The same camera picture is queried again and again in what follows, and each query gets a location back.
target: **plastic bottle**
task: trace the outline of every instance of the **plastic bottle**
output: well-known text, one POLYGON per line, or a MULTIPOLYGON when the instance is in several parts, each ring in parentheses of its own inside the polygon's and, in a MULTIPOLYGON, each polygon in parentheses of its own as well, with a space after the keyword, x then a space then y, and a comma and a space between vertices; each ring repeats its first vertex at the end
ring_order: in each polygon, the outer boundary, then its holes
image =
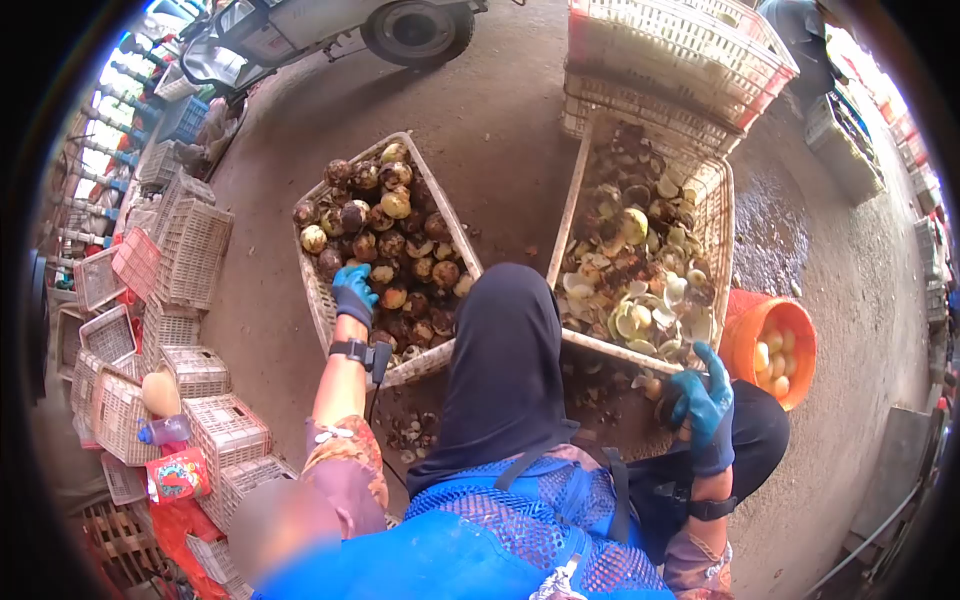
POLYGON ((190 423, 186 415, 174 415, 166 419, 152 420, 140 429, 136 438, 144 444, 164 445, 183 442, 190 438, 190 423))

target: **leg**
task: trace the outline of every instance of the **leg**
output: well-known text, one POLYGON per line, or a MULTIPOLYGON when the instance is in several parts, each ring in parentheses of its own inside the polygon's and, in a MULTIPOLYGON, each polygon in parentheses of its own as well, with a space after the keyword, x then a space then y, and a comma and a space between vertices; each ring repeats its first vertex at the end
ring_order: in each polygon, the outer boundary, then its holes
MULTIPOLYGON (((790 439, 790 422, 777 401, 746 381, 733 384, 733 495, 737 504, 763 485, 777 468, 790 439)), ((628 465, 630 499, 640 518, 643 545, 655 564, 686 521, 685 502, 693 471, 689 444, 628 465)))
POLYGON ((411 497, 557 432, 564 418, 560 332, 553 293, 533 269, 499 264, 477 280, 458 309, 439 443, 407 473, 411 497))

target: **wheel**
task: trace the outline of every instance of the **wheel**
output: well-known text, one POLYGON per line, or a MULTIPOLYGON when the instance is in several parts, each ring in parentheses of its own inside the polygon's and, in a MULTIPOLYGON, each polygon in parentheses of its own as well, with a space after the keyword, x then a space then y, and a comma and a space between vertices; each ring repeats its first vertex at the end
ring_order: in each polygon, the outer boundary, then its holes
POLYGON ((360 27, 360 36, 387 62, 432 67, 459 57, 473 38, 473 28, 473 11, 467 4, 440 7, 401 0, 374 11, 360 27))

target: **plastic crate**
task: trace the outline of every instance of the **plastic crate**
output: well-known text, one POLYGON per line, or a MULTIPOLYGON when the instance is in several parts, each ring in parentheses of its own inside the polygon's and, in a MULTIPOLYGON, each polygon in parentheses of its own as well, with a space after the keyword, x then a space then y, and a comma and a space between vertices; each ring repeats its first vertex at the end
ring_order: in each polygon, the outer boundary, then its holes
POLYGON ((827 96, 821 96, 810 108, 804 139, 854 205, 886 190, 882 175, 870 158, 838 123, 827 96))
POLYGON ((298 479, 298 474, 274 455, 233 465, 220 471, 220 530, 230 535, 230 522, 240 502, 257 486, 275 479, 298 479))
POLYGON ((239 577, 236 567, 233 566, 233 559, 230 557, 230 547, 226 538, 203 541, 197 536, 187 534, 184 541, 186 547, 190 548, 190 552, 193 553, 194 558, 206 571, 206 576, 213 581, 222 585, 239 577))
POLYGON ((147 497, 147 487, 136 468, 127 467, 109 452, 100 455, 100 464, 104 468, 113 504, 121 506, 147 497))
POLYGON ((160 243, 156 297, 208 309, 232 230, 231 213, 193 199, 178 201, 160 243))
POLYGON ((136 434, 153 416, 143 405, 140 385, 112 365, 97 373, 91 401, 93 437, 128 467, 142 467, 160 457, 160 447, 140 442, 136 434))
POLYGON ((176 139, 184 144, 192 144, 208 110, 210 107, 194 96, 168 104, 163 119, 156 126, 156 141, 176 139))
POLYGON ((162 346, 196 346, 200 341, 200 312, 196 308, 164 304, 155 296, 146 299, 143 310, 143 364, 156 368, 162 346))
POLYGON ((140 298, 153 293, 159 264, 160 249, 141 228, 133 228, 124 237, 110 263, 120 280, 140 298))
MULTIPOLYGON (((404 132, 392 133, 355 156, 350 162, 356 163, 360 160, 379 157, 383 153, 383 150, 394 142, 402 142, 409 149, 410 162, 416 165, 417 170, 420 171, 427 188, 430 190, 430 195, 437 204, 437 210, 444 216, 444 221, 446 221, 450 235, 453 236, 453 246, 464 259, 467 271, 473 276, 474 280, 479 279, 480 275, 483 274, 483 267, 480 266, 480 260, 477 258, 473 246, 467 239, 464 228, 460 223, 460 219, 457 217, 457 213, 453 210, 450 200, 447 199, 445 192, 440 187, 440 184, 437 183, 437 179, 433 176, 426 161, 423 160, 423 156, 420 154, 410 135, 404 132)), ((329 186, 324 181, 321 181, 307 192, 306 195, 303 196, 303 199, 316 201, 327 195, 329 191, 329 186)), ((320 338, 321 349, 324 352, 324 356, 326 356, 330 350, 330 342, 333 340, 333 329, 337 320, 337 302, 333 299, 333 290, 330 283, 325 281, 317 273, 316 257, 305 252, 300 245, 300 231, 296 225, 294 225, 294 243, 297 245, 297 257, 300 261, 300 276, 303 279, 303 288, 306 290, 306 300, 310 306, 310 315, 313 317, 313 325, 317 329, 317 337, 320 338)), ((449 364, 450 357, 453 355, 453 344, 453 340, 444 342, 436 348, 424 352, 417 358, 408 360, 398 367, 388 369, 381 387, 389 388, 405 383, 412 383, 422 377, 439 372, 449 364)))
POLYGON ((577 138, 583 137, 587 121, 597 108, 610 108, 680 132, 690 139, 691 144, 700 147, 704 156, 722 158, 744 137, 729 126, 715 123, 687 109, 594 77, 567 71, 564 92, 564 131, 577 138))
POLYGON ((203 346, 161 346, 160 362, 174 376, 181 398, 221 396, 230 391, 230 372, 203 346))
POLYGON ((83 312, 103 306, 127 291, 127 284, 113 271, 117 247, 107 248, 81 260, 73 270, 77 304, 83 312))
POLYGON ((270 454, 270 429, 233 394, 184 398, 183 413, 190 422, 191 441, 206 458, 210 493, 197 498, 210 520, 224 530, 220 501, 220 473, 270 454))
POLYGON ((136 352, 127 305, 111 308, 80 328, 81 345, 108 363, 136 352))
POLYGON ((162 187, 170 182, 177 172, 176 141, 170 139, 153 144, 146 151, 146 156, 140 159, 137 180, 140 185, 162 187))
POLYGON ((174 60, 156 84, 154 94, 167 102, 176 102, 200 91, 200 86, 190 83, 180 69, 180 63, 174 60))
POLYGON ((80 327, 86 319, 79 312, 62 306, 57 310, 57 344, 54 346, 54 361, 57 376, 73 381, 73 366, 77 364, 77 351, 81 348, 80 327))
POLYGON ((713 3, 691 4, 699 8, 669 0, 574 0, 568 62, 666 101, 692 102, 698 112, 747 132, 800 69, 755 12, 740 17, 741 32, 704 10, 713 3))
POLYGON ((193 198, 207 204, 213 205, 216 198, 213 195, 213 188, 197 178, 190 177, 183 171, 182 167, 177 169, 167 189, 163 191, 163 198, 156 210, 156 221, 150 230, 150 239, 160 243, 163 232, 167 229, 167 223, 170 222, 170 215, 174 212, 174 206, 184 198, 193 198))
MULTIPOLYGON (((727 315, 727 300, 730 295, 733 269, 733 171, 726 160, 704 156, 699 145, 694 143, 694 140, 689 136, 668 129, 658 123, 636 117, 624 119, 622 115, 607 110, 598 110, 590 118, 587 130, 584 132, 584 139, 580 143, 580 153, 577 155, 577 163, 573 169, 573 179, 567 192, 560 230, 557 233, 553 254, 550 257, 550 266, 546 275, 547 283, 552 289, 560 278, 561 265, 573 228, 581 184, 586 173, 588 160, 592 154, 593 145, 597 143, 594 139, 606 140, 619 121, 642 126, 645 130, 645 137, 651 142, 651 148, 662 155, 667 160, 668 165, 684 177, 683 188, 696 192, 692 232, 703 242, 704 259, 709 264, 710 272, 713 274, 713 283, 716 287, 716 297, 713 300, 712 307, 717 328, 711 345, 714 349, 718 349, 727 315)), ((564 340, 578 346, 591 348, 654 371, 674 373, 683 369, 680 365, 594 339, 573 329, 568 329, 566 326, 562 335, 564 340)))

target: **hand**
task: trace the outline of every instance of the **hand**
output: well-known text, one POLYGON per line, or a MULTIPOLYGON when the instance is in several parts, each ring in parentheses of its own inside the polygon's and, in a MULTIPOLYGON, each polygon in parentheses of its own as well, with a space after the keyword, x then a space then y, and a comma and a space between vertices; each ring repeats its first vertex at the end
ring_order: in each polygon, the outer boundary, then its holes
POLYGON ((671 383, 683 392, 673 408, 673 421, 680 423, 690 415, 693 473, 705 477, 733 464, 733 389, 723 362, 709 346, 697 342, 693 351, 707 365, 710 390, 708 393, 696 371, 673 375, 671 383))
POLYGON ((371 328, 373 304, 379 296, 367 285, 370 265, 344 267, 333 278, 333 298, 337 301, 337 315, 350 315, 371 328))

